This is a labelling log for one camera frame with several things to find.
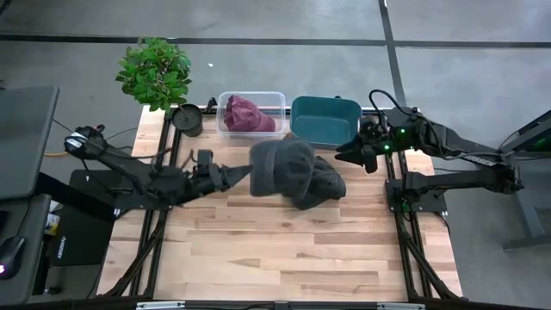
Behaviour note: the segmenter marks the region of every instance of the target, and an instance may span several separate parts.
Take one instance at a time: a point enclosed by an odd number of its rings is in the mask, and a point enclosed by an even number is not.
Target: black pot
[[[172,112],[172,125],[188,137],[196,137],[203,132],[203,115],[194,104],[184,104]]]

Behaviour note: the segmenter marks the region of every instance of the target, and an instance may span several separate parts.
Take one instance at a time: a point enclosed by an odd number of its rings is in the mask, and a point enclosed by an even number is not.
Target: fabric
[[[274,132],[276,121],[262,113],[257,105],[240,96],[230,96],[224,123],[231,132]]]
[[[329,199],[346,196],[346,184],[338,172],[299,138],[264,141],[249,152],[253,165],[251,195],[282,194],[300,210]]]
[[[302,197],[313,173],[314,150],[303,139],[264,141],[249,151],[251,195]]]
[[[331,164],[317,156],[306,194],[303,197],[291,198],[291,203],[300,210],[308,210],[329,199],[339,200],[345,196],[344,180]]]

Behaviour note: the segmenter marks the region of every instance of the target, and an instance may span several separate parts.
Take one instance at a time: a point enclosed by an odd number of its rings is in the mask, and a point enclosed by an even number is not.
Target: plastic bin
[[[275,121],[274,132],[231,132],[224,123],[227,101],[230,96],[241,96],[254,102],[258,109]],[[223,136],[277,137],[285,134],[285,96],[277,91],[226,91],[218,97],[216,131]]]
[[[301,96],[291,106],[291,132],[313,147],[334,150],[358,133],[362,107],[352,100]]]

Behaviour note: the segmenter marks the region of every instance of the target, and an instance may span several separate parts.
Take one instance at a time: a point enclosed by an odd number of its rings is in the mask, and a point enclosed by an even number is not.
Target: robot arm
[[[145,164],[138,160],[140,157],[131,157],[110,145],[103,138],[104,128],[78,127],[65,138],[65,150],[82,160],[97,160],[128,180],[126,188],[111,190],[117,194],[121,208],[168,209],[215,191],[226,191],[252,171],[250,165],[218,166],[210,150],[198,151],[192,171]]]
[[[411,202],[417,202],[429,190],[482,187],[511,194],[523,188],[515,171],[505,162],[506,154],[461,138],[454,130],[428,120],[416,108],[396,107],[387,111],[386,117],[387,127],[363,119],[358,135],[338,147],[335,158],[359,164],[367,173],[377,170],[377,156],[408,149],[446,160],[460,158],[483,166],[481,170],[443,176],[407,172],[402,193]]]

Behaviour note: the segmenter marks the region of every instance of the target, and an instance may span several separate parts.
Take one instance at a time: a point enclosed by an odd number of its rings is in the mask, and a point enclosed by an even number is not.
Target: teal bowl
[[[358,133],[362,107],[352,100],[300,96],[291,106],[290,129],[313,147],[334,150]]]

